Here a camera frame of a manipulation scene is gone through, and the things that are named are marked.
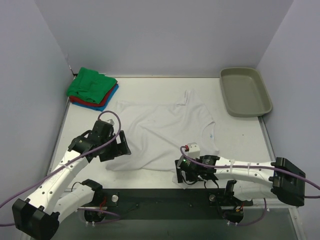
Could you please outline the red t shirt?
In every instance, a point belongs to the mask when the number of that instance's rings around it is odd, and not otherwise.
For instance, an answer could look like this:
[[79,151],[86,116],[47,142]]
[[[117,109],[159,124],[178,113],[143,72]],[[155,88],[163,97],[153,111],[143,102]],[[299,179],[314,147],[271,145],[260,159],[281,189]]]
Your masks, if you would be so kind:
[[99,104],[99,103],[103,100],[103,98],[104,98],[104,96],[106,95],[106,93],[101,93],[100,95],[91,96],[91,97],[88,97],[88,98],[79,97],[79,96],[75,96],[75,95],[71,95],[71,96],[77,97],[77,98],[79,98],[79,99],[81,99],[81,100],[83,100],[83,101],[85,101],[85,102],[94,103],[94,104]]

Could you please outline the grey plastic tray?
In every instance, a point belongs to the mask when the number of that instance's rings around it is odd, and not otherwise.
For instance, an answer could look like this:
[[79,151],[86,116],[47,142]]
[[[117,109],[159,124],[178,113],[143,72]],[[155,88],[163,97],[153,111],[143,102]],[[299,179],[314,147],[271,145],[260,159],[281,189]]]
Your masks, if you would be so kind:
[[227,112],[233,117],[261,117],[273,104],[261,74],[250,67],[228,67],[220,71],[220,89]]

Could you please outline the blue t shirt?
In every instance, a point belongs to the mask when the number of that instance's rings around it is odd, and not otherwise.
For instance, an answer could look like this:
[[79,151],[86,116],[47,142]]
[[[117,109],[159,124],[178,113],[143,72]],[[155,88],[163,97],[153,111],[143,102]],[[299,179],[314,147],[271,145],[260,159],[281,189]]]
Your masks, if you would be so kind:
[[81,100],[78,97],[75,96],[71,96],[69,98],[70,102],[76,106],[80,106],[83,108],[87,108],[87,109],[91,109],[94,111],[99,111],[99,112],[103,112],[108,103],[110,102],[111,98],[114,96],[114,94],[116,93],[116,91],[118,90],[119,85],[115,84],[112,89],[110,89],[110,91],[108,91],[106,93],[106,95],[104,96],[104,98],[102,99],[102,101],[100,103],[91,103],[91,102],[86,102],[84,100]]

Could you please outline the white t shirt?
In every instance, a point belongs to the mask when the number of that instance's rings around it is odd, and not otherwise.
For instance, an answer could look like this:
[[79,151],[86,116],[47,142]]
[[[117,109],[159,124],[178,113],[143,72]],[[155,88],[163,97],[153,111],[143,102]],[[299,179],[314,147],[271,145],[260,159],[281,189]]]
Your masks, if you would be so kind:
[[180,147],[191,143],[198,144],[202,155],[219,154],[215,120],[194,90],[169,104],[118,101],[114,111],[131,154],[110,160],[107,170],[175,172]]

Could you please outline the green t shirt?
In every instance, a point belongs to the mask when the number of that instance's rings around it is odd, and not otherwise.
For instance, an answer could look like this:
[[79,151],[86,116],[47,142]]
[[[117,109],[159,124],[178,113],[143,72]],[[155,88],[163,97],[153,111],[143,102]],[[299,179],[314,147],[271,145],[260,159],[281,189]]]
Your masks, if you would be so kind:
[[69,85],[66,95],[80,98],[106,93],[118,81],[113,77],[105,76],[96,70],[81,67],[75,79]]

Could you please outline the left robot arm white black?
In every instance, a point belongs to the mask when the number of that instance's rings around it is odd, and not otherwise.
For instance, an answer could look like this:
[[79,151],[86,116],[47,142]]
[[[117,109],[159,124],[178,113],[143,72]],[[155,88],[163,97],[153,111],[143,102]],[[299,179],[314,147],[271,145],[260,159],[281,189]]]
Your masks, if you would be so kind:
[[58,166],[26,199],[13,206],[16,228],[36,240],[50,240],[60,223],[85,204],[96,206],[103,199],[102,185],[86,179],[66,196],[62,196],[77,174],[94,158],[101,162],[130,155],[125,133],[114,132],[113,120],[97,120],[91,130],[74,138]]

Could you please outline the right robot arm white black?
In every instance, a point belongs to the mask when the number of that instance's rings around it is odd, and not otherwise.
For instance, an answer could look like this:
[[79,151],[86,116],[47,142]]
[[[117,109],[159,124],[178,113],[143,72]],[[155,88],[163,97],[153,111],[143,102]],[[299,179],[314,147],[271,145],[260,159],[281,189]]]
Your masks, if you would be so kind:
[[241,202],[265,198],[295,207],[305,204],[306,174],[284,157],[270,162],[243,162],[216,155],[200,156],[195,161],[181,156],[174,163],[178,183],[226,180],[224,195]]

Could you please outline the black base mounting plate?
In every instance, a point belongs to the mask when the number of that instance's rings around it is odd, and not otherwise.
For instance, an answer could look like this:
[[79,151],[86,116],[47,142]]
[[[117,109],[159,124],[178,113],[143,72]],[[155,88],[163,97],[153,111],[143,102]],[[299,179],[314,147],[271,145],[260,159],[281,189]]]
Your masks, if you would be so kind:
[[104,188],[94,194],[83,216],[88,222],[104,223],[115,220],[218,220],[224,208],[249,206],[251,200],[240,201],[225,189]]

